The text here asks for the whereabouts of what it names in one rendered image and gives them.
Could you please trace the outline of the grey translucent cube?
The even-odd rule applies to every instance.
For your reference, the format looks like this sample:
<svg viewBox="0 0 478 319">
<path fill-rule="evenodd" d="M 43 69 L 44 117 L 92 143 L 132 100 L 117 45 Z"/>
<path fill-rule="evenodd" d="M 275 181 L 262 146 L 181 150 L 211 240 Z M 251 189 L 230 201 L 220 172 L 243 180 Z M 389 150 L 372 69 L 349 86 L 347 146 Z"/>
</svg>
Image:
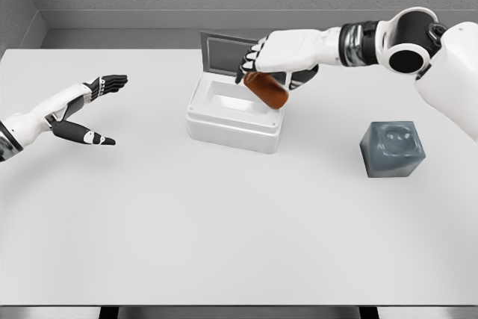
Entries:
<svg viewBox="0 0 478 319">
<path fill-rule="evenodd" d="M 408 177 L 426 157 L 412 121 L 372 122 L 359 146 L 369 178 Z"/>
</svg>

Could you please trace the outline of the grey box lid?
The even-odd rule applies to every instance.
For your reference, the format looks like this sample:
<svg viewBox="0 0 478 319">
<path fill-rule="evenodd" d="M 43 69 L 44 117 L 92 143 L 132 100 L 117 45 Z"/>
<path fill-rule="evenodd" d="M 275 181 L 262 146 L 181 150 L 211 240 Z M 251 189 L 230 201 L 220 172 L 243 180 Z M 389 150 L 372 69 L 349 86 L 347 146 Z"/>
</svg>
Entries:
<svg viewBox="0 0 478 319">
<path fill-rule="evenodd" d="M 202 73 L 196 89 L 205 89 L 213 81 L 235 86 L 235 79 L 243 56 L 257 40 L 201 32 Z"/>
</svg>

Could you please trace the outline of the brown cylindrical bread loaf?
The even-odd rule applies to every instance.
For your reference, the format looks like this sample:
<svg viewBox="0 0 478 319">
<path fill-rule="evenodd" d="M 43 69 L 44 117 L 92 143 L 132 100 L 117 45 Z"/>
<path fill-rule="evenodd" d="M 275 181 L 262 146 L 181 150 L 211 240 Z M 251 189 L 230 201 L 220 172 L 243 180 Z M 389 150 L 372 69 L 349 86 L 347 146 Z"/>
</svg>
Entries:
<svg viewBox="0 0 478 319">
<path fill-rule="evenodd" d="M 243 78 L 249 88 L 265 105 L 278 110 L 288 101 L 288 92 L 272 76 L 263 72 L 249 72 Z"/>
</svg>

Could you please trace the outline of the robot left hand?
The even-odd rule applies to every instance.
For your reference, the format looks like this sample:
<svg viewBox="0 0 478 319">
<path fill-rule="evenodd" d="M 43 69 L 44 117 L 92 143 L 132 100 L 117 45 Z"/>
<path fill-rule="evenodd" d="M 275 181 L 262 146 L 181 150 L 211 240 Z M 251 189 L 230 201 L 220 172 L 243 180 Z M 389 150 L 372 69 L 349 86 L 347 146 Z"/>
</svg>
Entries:
<svg viewBox="0 0 478 319">
<path fill-rule="evenodd" d="M 81 144 L 114 146 L 115 140 L 68 120 L 85 105 L 109 93 L 117 93 L 128 82 L 127 75 L 103 75 L 75 84 L 36 106 L 32 112 L 46 123 L 46 129 L 64 140 Z"/>
</svg>

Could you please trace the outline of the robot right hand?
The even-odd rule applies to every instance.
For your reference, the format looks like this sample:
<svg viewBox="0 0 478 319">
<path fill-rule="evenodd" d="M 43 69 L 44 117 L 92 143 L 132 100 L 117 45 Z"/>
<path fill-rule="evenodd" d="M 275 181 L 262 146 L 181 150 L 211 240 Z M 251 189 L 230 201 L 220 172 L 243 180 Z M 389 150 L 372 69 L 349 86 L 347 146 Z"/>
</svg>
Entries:
<svg viewBox="0 0 478 319">
<path fill-rule="evenodd" d="M 315 76 L 319 64 L 337 60 L 337 44 L 329 44 L 327 37 L 325 31 L 314 29 L 274 31 L 248 49 L 235 82 L 249 72 L 284 73 L 283 85 L 295 90 Z"/>
</svg>

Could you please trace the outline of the white open box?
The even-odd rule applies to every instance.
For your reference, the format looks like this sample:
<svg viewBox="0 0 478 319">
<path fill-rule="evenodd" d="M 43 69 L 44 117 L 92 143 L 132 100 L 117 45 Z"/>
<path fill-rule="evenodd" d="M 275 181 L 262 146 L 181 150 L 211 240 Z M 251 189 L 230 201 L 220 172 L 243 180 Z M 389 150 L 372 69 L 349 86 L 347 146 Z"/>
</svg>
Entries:
<svg viewBox="0 0 478 319">
<path fill-rule="evenodd" d="M 195 140 L 276 152 L 285 110 L 273 110 L 230 75 L 202 72 L 187 106 L 187 129 Z"/>
</svg>

